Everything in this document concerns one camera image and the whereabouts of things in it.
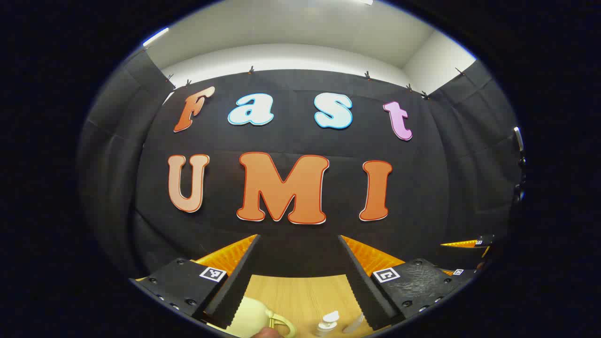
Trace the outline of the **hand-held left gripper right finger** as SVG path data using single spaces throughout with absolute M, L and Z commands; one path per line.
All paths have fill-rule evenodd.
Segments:
M 374 330 L 396 325 L 452 297 L 466 285 L 425 259 L 397 263 L 397 259 L 339 235 L 353 264 L 348 282 L 367 324 Z

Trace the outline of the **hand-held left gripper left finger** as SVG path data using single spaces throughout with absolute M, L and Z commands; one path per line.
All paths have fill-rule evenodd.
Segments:
M 242 302 L 251 278 L 251 257 L 261 240 L 251 236 L 249 246 L 228 273 L 214 264 L 176 258 L 149 276 L 135 281 L 137 289 L 183 319 L 201 325 L 228 327 Z

